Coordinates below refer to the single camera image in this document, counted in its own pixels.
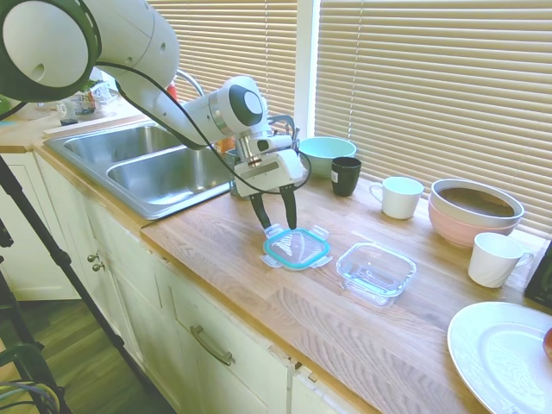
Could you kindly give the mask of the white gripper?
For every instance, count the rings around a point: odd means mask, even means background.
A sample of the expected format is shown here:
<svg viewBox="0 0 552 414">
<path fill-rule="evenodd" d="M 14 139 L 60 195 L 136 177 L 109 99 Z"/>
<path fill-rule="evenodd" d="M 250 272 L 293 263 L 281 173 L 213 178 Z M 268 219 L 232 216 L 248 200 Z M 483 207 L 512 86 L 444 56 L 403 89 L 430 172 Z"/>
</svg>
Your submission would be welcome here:
<svg viewBox="0 0 552 414">
<path fill-rule="evenodd" d="M 235 179 L 235 187 L 241 197 L 250 196 L 250 202 L 263 229 L 272 226 L 266 212 L 262 194 L 258 190 L 272 191 L 279 188 L 284 202 L 286 221 L 289 229 L 297 227 L 297 205 L 294 184 L 303 178 L 303 164 L 293 149 L 286 149 L 270 154 L 264 154 L 255 166 L 247 162 L 239 163 L 234 168 L 235 173 L 245 180 Z"/>
</svg>

